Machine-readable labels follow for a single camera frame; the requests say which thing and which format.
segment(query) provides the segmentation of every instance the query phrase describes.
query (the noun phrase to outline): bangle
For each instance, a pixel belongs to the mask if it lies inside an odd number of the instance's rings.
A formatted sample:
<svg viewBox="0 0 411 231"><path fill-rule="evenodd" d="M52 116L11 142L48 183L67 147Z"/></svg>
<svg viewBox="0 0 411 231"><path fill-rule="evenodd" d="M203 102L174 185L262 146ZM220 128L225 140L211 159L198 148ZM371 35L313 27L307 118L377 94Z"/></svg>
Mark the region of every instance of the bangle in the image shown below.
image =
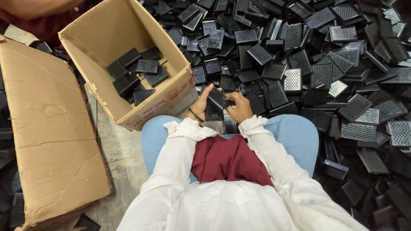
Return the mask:
<svg viewBox="0 0 411 231"><path fill-rule="evenodd" d="M194 118L198 119L201 123L204 123L204 120L200 119L200 117L196 115L191 108L188 108L188 111L194 116Z"/></svg>

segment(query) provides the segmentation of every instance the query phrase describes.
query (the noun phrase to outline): floor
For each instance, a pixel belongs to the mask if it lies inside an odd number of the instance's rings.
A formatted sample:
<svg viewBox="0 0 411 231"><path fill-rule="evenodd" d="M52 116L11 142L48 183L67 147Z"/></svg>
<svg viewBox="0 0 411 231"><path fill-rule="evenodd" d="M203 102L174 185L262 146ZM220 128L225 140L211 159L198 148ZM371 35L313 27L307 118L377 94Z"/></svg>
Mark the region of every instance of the floor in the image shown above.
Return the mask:
<svg viewBox="0 0 411 231"><path fill-rule="evenodd" d="M37 40L32 34L10 26L5 35L16 41L29 45ZM100 231L115 231L129 204L139 195L141 185L148 179L140 145L140 132L129 131L116 125L106 114L96 98L88 91L88 109L92 115L97 131L97 141L103 152L104 162L108 166L113 191L97 201L97 205L85 214L101 225ZM184 119L187 110L177 117ZM221 122L206 122L210 127L222 134ZM62 224L52 231L72 229L78 218Z"/></svg>

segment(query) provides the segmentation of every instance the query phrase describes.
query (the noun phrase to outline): hand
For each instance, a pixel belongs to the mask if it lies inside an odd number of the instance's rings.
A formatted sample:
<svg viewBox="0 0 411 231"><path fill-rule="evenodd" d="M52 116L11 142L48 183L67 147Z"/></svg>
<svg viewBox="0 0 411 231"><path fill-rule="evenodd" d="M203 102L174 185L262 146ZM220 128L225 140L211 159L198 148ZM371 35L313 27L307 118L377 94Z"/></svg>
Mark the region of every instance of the hand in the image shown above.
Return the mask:
<svg viewBox="0 0 411 231"><path fill-rule="evenodd" d="M228 107L226 110L238 124L242 123L246 119L253 117L253 112L251 111L250 107L250 101L246 99L242 94L233 92L227 95L227 100L231 100L236 103L235 109Z"/></svg>
<svg viewBox="0 0 411 231"><path fill-rule="evenodd" d="M191 108L191 110L193 110L193 112L202 120L206 120L206 114L204 113L204 111L206 110L207 106L207 97L213 88L213 84L208 85L208 87L204 89L200 98L194 103L193 107ZM187 118L198 121L200 125L200 121L196 119L190 112L188 113Z"/></svg>

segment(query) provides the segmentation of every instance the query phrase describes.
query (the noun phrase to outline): open cardboard box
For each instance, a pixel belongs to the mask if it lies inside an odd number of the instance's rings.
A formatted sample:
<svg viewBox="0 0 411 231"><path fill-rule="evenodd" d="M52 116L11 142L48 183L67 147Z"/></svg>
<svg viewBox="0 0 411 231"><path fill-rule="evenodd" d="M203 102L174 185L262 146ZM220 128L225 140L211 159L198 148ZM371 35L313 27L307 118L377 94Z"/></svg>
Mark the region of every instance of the open cardboard box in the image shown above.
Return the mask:
<svg viewBox="0 0 411 231"><path fill-rule="evenodd" d="M0 39L0 65L25 201L16 230L46 230L110 193L105 166L67 63Z"/></svg>
<svg viewBox="0 0 411 231"><path fill-rule="evenodd" d="M59 38L91 93L118 125L141 130L149 119L170 114L186 96L190 95L191 102L198 99L197 95L190 94L194 89L190 64L136 0L105 0L60 31ZM159 62L169 78L155 87L153 95L134 107L118 95L113 87L115 79L106 68L133 47L142 52L153 46L160 50ZM142 83L150 87L145 79Z"/></svg>

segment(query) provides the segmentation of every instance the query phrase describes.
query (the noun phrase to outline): person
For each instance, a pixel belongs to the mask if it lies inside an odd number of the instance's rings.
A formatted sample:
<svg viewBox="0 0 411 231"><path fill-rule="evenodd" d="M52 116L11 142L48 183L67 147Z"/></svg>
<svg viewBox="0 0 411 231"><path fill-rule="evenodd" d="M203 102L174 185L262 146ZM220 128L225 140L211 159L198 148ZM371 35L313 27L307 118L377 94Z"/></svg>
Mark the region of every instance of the person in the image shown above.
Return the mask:
<svg viewBox="0 0 411 231"><path fill-rule="evenodd" d="M33 34L50 47L58 32L101 0L0 0L0 18Z"/></svg>
<svg viewBox="0 0 411 231"><path fill-rule="evenodd" d="M202 120L213 87L208 86L192 107ZM228 113L264 163L274 187L244 180L194 182L195 176L189 175L196 143L217 133L200 127L191 113L183 121L158 116L141 131L149 179L117 231L367 230L311 179L319 137L309 120L297 115L268 120L253 115L240 93L233 92L227 99L236 105L228 107Z"/></svg>

